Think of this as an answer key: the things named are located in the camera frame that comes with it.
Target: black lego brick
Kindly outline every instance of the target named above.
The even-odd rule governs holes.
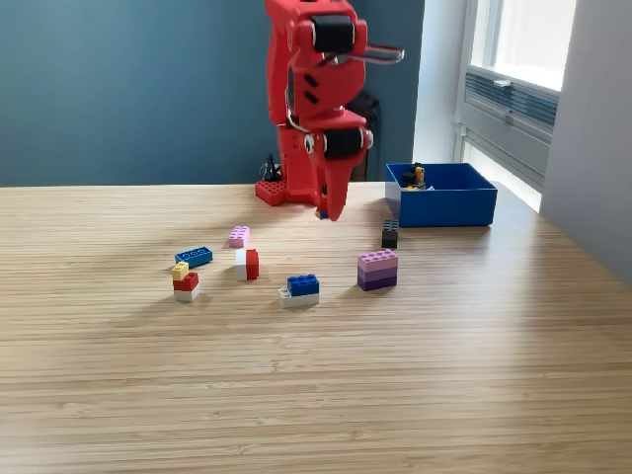
[[[399,235],[399,220],[385,220],[382,227],[382,240],[397,241]]]
[[[397,239],[382,238],[382,249],[397,249]]]
[[[407,172],[407,173],[404,173],[402,175],[402,181],[405,184],[414,185],[415,184],[415,180],[417,180],[417,175],[415,174],[415,172],[412,172],[412,173],[411,172]]]

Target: purple lego brick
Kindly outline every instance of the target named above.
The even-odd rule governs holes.
[[[228,247],[232,249],[243,249],[250,237],[250,227],[238,225],[228,236]]]
[[[390,269],[374,270],[372,272],[365,272],[361,267],[357,267],[357,277],[362,281],[376,281],[377,279],[385,279],[397,276],[397,267],[391,267]]]
[[[365,272],[397,267],[397,254],[392,250],[377,250],[357,257],[357,266]]]
[[[383,279],[375,279],[374,281],[364,281],[359,276],[357,277],[357,285],[364,291],[373,291],[374,289],[387,288],[389,286],[395,286],[396,284],[396,276],[391,276],[389,278]]]

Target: black object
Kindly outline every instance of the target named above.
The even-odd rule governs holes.
[[[347,15],[314,15],[316,52],[351,52],[354,48],[354,24]]]
[[[402,181],[409,185],[414,185],[416,180],[417,180],[417,175],[415,174],[415,170],[407,171],[406,173],[402,175]]]
[[[379,148],[381,141],[382,113],[379,108],[379,99],[365,91],[360,92],[347,104],[347,109],[366,119],[366,129],[373,133],[373,146],[366,151],[364,161],[354,168],[352,181],[366,181],[367,162],[373,169],[379,169]]]
[[[382,248],[396,249],[399,237],[399,220],[385,220],[382,227]]]
[[[359,128],[333,128],[323,131],[327,140],[325,158],[328,160],[351,156],[362,148],[362,135]]]
[[[382,249],[396,250],[397,249],[397,241],[396,240],[382,239]]]
[[[273,158],[272,153],[268,155],[268,170],[264,176],[264,181],[280,181],[280,165],[275,164],[275,159]]]

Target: white wall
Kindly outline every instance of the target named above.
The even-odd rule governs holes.
[[[632,285],[631,18],[577,2],[541,213]]]
[[[467,0],[426,0],[413,161],[452,161]]]

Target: window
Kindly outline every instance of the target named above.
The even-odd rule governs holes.
[[[455,161],[480,162],[480,152],[491,158],[488,168],[542,190],[575,4],[468,0]]]
[[[576,0],[479,0],[470,64],[562,89]]]

